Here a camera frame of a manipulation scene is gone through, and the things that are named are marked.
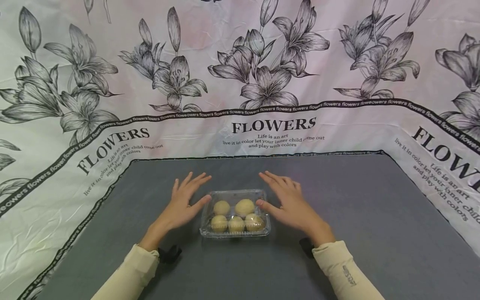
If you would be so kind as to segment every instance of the gray table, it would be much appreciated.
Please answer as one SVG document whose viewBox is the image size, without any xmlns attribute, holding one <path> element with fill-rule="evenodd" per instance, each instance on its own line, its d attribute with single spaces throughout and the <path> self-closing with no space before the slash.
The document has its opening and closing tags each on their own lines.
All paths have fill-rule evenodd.
<svg viewBox="0 0 480 300">
<path fill-rule="evenodd" d="M 388 156 L 307 156 L 133 163 L 39 295 L 90 299 L 167 205 L 175 178 L 203 171 L 211 190 L 266 189 L 259 171 L 302 183 L 305 198 L 345 240 L 387 300 L 478 299 L 480 259 Z M 258 240 L 202 239 L 199 216 L 171 232 L 183 249 L 161 266 L 141 299 L 336 299 L 304 235 L 277 222 Z"/>
</svg>

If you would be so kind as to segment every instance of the beige sleeve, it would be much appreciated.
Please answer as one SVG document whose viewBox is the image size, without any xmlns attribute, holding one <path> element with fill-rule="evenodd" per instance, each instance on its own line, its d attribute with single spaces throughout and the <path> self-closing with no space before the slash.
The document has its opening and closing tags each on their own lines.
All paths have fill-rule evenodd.
<svg viewBox="0 0 480 300">
<path fill-rule="evenodd" d="M 102 285 L 92 300 L 137 300 L 155 276 L 158 252 L 134 245 L 120 267 Z"/>
<path fill-rule="evenodd" d="M 345 242 L 327 243 L 312 252 L 338 300 L 385 300 L 357 267 Z"/>
</svg>

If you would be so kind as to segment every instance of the yellow ball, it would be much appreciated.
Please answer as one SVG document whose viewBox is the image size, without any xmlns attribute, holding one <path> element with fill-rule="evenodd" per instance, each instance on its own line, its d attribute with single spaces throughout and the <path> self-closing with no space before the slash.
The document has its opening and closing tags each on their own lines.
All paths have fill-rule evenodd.
<svg viewBox="0 0 480 300">
<path fill-rule="evenodd" d="M 265 222 L 256 214 L 249 214 L 245 217 L 245 226 L 248 231 L 261 231 L 265 228 Z"/>
<path fill-rule="evenodd" d="M 223 215 L 215 216 L 210 221 L 210 226 L 214 232 L 224 232 L 228 226 L 227 218 Z"/>
<path fill-rule="evenodd" d="M 226 216 L 230 212 L 230 204 L 227 201 L 218 201 L 213 206 L 213 213 L 215 215 L 224 215 Z"/>
<path fill-rule="evenodd" d="M 245 228 L 245 222 L 239 216 L 234 216 L 228 221 L 228 230 L 230 232 L 242 232 Z"/>
<path fill-rule="evenodd" d="M 255 204 L 250 199 L 242 199 L 235 205 L 235 213 L 242 218 L 255 211 Z"/>
</svg>

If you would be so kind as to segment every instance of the right hand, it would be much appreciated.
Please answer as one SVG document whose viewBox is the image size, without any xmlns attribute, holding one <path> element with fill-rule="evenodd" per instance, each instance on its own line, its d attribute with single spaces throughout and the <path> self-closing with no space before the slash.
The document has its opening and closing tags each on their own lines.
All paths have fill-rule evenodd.
<svg viewBox="0 0 480 300">
<path fill-rule="evenodd" d="M 307 234 L 315 248 L 335 242 L 330 226 L 303 199 L 301 186 L 289 177 L 277 176 L 268 171 L 259 173 L 280 200 L 280 208 L 263 200 L 256 204 L 283 224 L 299 229 Z"/>
</svg>

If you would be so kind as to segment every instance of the forearm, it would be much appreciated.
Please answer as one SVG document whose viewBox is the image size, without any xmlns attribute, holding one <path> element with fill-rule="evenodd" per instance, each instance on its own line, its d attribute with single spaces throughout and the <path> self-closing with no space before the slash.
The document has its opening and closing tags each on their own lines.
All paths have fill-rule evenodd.
<svg viewBox="0 0 480 300">
<path fill-rule="evenodd" d="M 338 300 L 384 300 L 355 264 L 343 241 L 323 244 L 312 252 Z"/>
</svg>

